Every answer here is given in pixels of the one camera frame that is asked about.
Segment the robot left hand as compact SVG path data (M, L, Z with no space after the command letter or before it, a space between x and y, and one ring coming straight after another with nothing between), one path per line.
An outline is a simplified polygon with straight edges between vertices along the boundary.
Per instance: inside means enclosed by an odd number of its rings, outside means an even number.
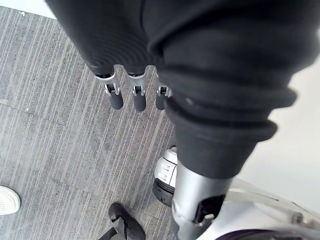
M292 76L320 45L317 0L49 0L87 66L108 77L157 68L172 96L178 170L177 237L196 239L218 218L231 180L295 102Z

